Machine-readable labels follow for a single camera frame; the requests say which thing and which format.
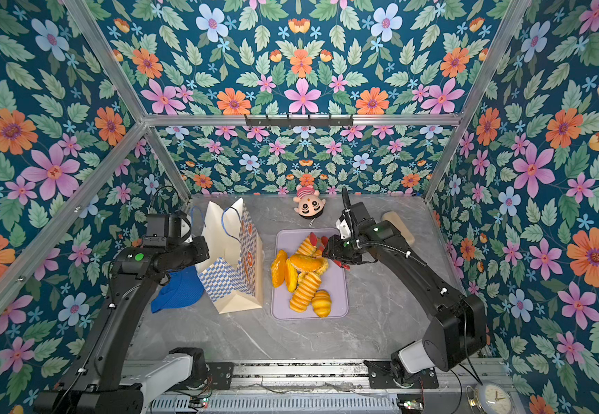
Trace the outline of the red silicone tongs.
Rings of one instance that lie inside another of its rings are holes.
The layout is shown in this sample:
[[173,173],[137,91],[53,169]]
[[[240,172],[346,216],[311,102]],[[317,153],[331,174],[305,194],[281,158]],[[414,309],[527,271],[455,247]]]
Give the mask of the red silicone tongs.
[[[320,236],[317,241],[316,250],[311,256],[314,258],[322,257],[323,252],[325,251],[328,242],[329,242],[328,236]],[[334,263],[342,269],[345,269],[345,270],[350,269],[350,265],[343,264],[342,262],[339,262],[338,260],[334,260]]]

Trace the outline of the round orange bread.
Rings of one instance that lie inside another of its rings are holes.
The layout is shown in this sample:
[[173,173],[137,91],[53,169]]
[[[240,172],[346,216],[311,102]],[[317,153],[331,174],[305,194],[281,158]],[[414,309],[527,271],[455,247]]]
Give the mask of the round orange bread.
[[301,274],[323,274],[329,268],[329,261],[325,258],[308,255],[292,255],[290,264]]

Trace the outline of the ridged long bread top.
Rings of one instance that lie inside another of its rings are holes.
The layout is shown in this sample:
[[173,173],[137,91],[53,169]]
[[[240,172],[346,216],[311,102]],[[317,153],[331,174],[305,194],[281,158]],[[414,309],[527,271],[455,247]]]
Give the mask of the ridged long bread top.
[[296,251],[297,255],[305,255],[313,258],[322,256],[321,239],[313,232],[307,236]]

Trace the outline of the ridged long bread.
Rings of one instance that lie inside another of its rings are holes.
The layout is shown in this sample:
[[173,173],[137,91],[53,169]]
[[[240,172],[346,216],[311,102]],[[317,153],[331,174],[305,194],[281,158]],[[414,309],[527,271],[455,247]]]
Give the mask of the ridged long bread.
[[319,275],[307,273],[292,295],[290,309],[297,313],[305,312],[321,284],[322,279]]
[[313,232],[307,236],[296,251],[297,255],[305,255],[313,258],[322,256],[321,239]]

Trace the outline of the checkered paper bag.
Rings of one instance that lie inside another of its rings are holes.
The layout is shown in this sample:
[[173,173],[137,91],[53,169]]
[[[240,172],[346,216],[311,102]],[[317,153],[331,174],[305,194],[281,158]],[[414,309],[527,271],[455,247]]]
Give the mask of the checkered paper bag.
[[209,202],[202,236],[209,258],[196,266],[211,303],[220,314],[261,309],[263,246],[249,210],[240,198],[227,208]]

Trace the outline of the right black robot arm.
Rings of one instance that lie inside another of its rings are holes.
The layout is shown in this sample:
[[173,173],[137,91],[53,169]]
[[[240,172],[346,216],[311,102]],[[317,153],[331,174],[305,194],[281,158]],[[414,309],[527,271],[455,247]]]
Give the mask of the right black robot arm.
[[448,372],[487,345],[483,301],[466,296],[442,279],[419,257],[390,222],[337,222],[339,234],[328,239],[323,256],[342,265],[362,265],[366,253],[373,264],[388,268],[408,289],[430,323],[423,338],[392,353],[390,371],[402,385],[425,370]]

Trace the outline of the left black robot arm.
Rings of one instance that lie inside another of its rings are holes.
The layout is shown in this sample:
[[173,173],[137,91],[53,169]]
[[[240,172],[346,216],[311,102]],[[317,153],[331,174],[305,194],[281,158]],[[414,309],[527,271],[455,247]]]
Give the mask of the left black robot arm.
[[162,279],[208,257],[202,236],[190,243],[161,240],[152,247],[123,250],[112,269],[110,292],[80,354],[54,389],[39,394],[34,412],[143,413],[158,396],[182,382],[208,385],[200,348],[175,348],[147,373],[123,383],[130,343]]

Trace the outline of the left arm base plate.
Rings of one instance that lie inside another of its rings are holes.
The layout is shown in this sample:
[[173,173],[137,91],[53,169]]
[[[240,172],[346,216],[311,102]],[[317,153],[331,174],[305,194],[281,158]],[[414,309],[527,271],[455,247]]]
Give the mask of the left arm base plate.
[[200,374],[192,374],[189,379],[172,386],[173,392],[221,391],[229,390],[234,378],[233,362],[208,362]]

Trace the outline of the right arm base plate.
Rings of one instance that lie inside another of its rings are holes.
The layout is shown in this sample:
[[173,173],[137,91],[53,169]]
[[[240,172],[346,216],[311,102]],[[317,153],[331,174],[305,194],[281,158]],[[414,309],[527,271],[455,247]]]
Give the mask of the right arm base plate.
[[399,362],[365,360],[369,386],[373,389],[437,389],[436,371],[422,370],[416,374],[405,371]]

